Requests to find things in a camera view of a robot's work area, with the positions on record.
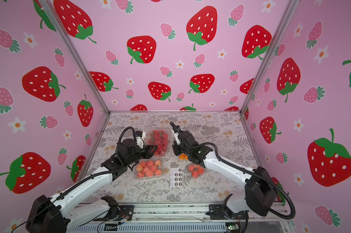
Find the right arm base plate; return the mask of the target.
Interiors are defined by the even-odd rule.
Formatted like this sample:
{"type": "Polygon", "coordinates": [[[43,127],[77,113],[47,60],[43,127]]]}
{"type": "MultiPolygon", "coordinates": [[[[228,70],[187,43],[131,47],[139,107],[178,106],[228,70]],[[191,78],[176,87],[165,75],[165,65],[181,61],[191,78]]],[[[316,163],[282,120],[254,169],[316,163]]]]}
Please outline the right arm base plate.
{"type": "Polygon", "coordinates": [[[206,215],[212,220],[247,220],[249,219],[248,212],[240,211],[234,213],[227,206],[222,204],[210,204],[206,215]]]}

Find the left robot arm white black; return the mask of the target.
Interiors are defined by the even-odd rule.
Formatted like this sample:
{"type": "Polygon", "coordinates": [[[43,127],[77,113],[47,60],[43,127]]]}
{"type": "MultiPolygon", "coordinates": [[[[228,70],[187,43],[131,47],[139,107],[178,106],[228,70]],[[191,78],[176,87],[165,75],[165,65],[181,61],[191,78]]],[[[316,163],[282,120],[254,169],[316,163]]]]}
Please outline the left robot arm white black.
{"type": "Polygon", "coordinates": [[[42,195],[37,198],[26,222],[26,230],[30,233],[67,233],[93,220],[122,217],[118,202],[108,195],[92,204],[78,205],[128,169],[133,169],[142,159],[152,158],[157,148],[156,145],[144,145],[140,137],[119,142],[115,154],[91,175],[52,197],[42,195]]]}

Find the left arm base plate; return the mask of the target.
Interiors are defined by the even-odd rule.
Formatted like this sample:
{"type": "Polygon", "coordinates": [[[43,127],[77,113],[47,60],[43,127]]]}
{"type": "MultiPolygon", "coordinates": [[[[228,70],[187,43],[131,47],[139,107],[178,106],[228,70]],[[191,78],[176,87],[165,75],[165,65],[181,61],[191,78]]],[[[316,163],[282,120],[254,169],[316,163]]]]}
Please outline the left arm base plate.
{"type": "Polygon", "coordinates": [[[123,221],[131,220],[134,212],[133,205],[112,206],[107,212],[103,213],[93,221],[123,221]]]}

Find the white sticker sheet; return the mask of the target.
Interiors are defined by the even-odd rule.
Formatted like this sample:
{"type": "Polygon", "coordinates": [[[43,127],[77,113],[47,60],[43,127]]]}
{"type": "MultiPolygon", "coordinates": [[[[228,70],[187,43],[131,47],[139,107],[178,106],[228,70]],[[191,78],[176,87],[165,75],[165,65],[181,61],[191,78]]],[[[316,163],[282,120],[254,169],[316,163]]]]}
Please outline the white sticker sheet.
{"type": "Polygon", "coordinates": [[[171,168],[170,169],[170,187],[183,187],[183,169],[171,168]]]}

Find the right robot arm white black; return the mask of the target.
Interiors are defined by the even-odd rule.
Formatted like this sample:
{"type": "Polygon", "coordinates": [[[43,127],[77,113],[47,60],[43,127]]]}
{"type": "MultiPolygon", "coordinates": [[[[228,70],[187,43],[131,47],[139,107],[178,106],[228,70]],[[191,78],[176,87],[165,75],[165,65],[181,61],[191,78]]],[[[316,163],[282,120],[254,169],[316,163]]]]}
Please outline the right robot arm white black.
{"type": "Polygon", "coordinates": [[[291,220],[296,215],[295,205],[289,195],[274,183],[267,170],[239,165],[219,155],[218,147],[205,142],[199,144],[189,131],[179,127],[172,129],[175,140],[173,151],[176,156],[185,154],[188,160],[199,168],[216,171],[244,188],[243,196],[231,194],[226,200],[226,208],[237,214],[241,211],[253,211],[257,215],[267,216],[272,213],[282,219],[291,220]],[[290,213],[285,215],[272,209],[276,197],[282,194],[290,207],[290,213]]]}

